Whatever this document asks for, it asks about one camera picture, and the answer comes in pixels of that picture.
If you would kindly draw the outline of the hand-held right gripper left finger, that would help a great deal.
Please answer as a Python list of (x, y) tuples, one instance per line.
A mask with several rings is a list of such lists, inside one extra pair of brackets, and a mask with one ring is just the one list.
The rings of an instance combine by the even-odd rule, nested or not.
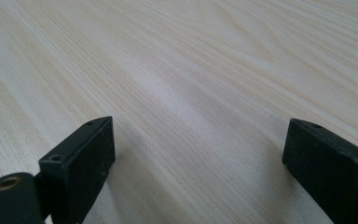
[(86, 122), (39, 160), (42, 214), (54, 224), (80, 224), (116, 159), (113, 119)]

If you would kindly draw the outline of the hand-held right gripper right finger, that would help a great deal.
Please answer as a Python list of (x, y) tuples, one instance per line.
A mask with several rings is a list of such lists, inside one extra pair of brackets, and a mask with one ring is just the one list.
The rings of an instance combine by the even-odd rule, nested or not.
[(358, 224), (358, 147), (324, 127), (291, 119), (282, 163), (335, 224)]

